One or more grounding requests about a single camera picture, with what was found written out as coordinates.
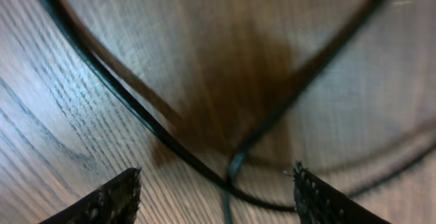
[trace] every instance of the wood grain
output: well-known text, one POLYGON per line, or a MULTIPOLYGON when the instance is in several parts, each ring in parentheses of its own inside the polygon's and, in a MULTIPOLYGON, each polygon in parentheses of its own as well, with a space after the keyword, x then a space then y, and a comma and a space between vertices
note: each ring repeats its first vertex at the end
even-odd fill
MULTIPOLYGON (((362 0, 66 0, 109 66, 223 174, 293 72, 362 0)), ((435 0, 389 0, 256 146, 237 185, 292 203, 295 160, 353 189, 429 143, 435 0)), ((36 0, 0 0, 0 223, 37 223, 142 167, 137 223, 222 223, 220 192, 99 82, 36 0)), ((436 158, 358 199, 392 223, 436 223, 436 158)), ((237 223, 296 217, 232 201, 237 223)))

